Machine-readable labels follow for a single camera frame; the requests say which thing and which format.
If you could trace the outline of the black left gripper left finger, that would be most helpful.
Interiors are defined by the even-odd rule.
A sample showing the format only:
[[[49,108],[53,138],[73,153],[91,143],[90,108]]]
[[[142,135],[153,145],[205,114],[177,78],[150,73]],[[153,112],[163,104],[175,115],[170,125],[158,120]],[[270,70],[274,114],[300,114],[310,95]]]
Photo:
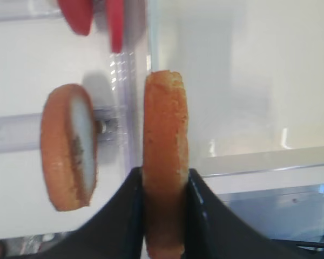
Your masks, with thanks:
[[[110,201],[86,224],[44,252],[45,258],[140,258],[143,244],[141,170],[133,168]]]

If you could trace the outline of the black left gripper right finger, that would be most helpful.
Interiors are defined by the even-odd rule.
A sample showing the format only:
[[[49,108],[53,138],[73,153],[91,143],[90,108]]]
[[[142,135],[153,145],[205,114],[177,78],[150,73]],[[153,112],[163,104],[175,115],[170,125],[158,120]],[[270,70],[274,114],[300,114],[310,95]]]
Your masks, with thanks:
[[[288,258],[289,251],[263,237],[230,211],[190,169],[185,258]]]

